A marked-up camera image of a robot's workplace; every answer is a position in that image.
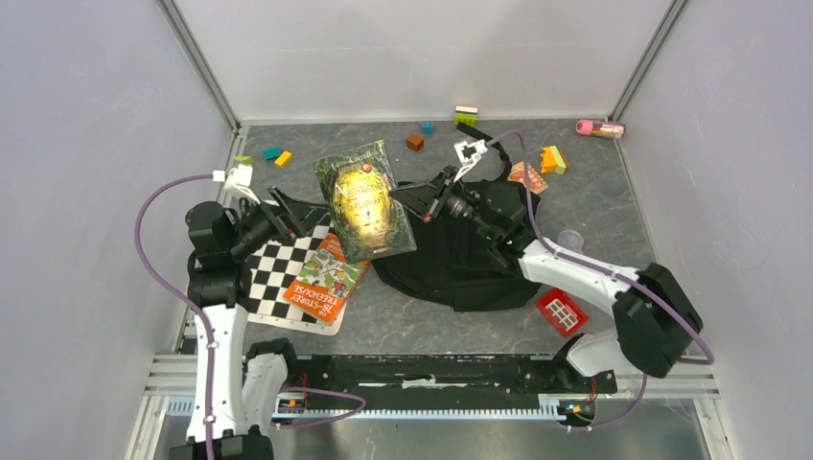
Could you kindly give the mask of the dark green fantasy book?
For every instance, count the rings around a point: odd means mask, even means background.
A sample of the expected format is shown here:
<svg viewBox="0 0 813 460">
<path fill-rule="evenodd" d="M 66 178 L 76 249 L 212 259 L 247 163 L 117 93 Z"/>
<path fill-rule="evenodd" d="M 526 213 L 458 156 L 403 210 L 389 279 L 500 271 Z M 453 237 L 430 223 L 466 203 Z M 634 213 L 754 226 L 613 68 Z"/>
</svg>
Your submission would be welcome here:
<svg viewBox="0 0 813 460">
<path fill-rule="evenodd" d="M 383 140 L 318 159 L 314 173 L 348 262 L 417 249 L 406 210 L 390 196 L 396 180 Z"/>
</svg>

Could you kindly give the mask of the black student backpack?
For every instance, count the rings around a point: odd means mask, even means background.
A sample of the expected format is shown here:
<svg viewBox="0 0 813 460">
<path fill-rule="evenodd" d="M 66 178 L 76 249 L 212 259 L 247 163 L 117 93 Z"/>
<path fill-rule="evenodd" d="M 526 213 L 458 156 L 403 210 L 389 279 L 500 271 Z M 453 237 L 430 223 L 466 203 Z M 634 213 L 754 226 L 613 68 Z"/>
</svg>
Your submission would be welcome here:
<svg viewBox="0 0 813 460">
<path fill-rule="evenodd" d="M 408 212 L 417 249 L 377 259 L 374 269 L 403 294 L 457 312 L 523 307 L 542 286 L 528 280 L 519 265 L 524 248 L 535 239 L 527 211 L 540 199 L 507 179 L 513 164 L 499 141 L 475 127 L 460 125 L 458 130 L 495 149 L 501 173 L 491 180 L 457 181 L 471 202 L 468 219 L 441 216 L 422 222 Z M 448 166 L 426 182 L 454 182 L 456 173 Z"/>
</svg>

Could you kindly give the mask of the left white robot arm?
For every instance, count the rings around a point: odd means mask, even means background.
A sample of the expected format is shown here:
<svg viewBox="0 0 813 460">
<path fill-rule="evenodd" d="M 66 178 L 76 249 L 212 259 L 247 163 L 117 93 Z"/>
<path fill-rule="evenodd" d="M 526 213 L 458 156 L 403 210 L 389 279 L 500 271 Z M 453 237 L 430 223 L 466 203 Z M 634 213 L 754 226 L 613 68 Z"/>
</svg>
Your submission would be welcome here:
<svg viewBox="0 0 813 460">
<path fill-rule="evenodd" d="M 196 315 L 196 394 L 184 445 L 172 459 L 270 459 L 268 435 L 280 390 L 301 365 L 286 338 L 243 352 L 252 281 L 248 258 L 266 243 L 293 243 L 329 216 L 325 204 L 269 189 L 267 200 L 241 198 L 239 209 L 205 201 L 185 217 L 193 252 L 187 297 Z"/>
</svg>

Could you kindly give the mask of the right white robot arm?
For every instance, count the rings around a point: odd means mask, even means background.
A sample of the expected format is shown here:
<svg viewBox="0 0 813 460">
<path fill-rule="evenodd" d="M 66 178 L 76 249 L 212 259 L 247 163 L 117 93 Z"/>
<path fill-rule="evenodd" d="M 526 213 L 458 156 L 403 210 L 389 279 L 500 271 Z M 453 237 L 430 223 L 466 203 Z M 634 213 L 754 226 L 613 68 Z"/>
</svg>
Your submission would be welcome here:
<svg viewBox="0 0 813 460">
<path fill-rule="evenodd" d="M 713 354 L 700 332 L 703 321 L 666 267 L 644 269 L 609 264 L 566 249 L 539 231 L 536 196 L 510 181 L 482 184 L 437 176 L 390 193 L 424 223 L 454 222 L 483 242 L 495 268 L 529 283 L 559 288 L 605 311 L 611 329 L 583 334 L 563 348 L 553 366 L 556 383 L 577 391 L 596 374 L 629 364 L 644 375 L 665 377 L 696 343 L 711 364 Z"/>
</svg>

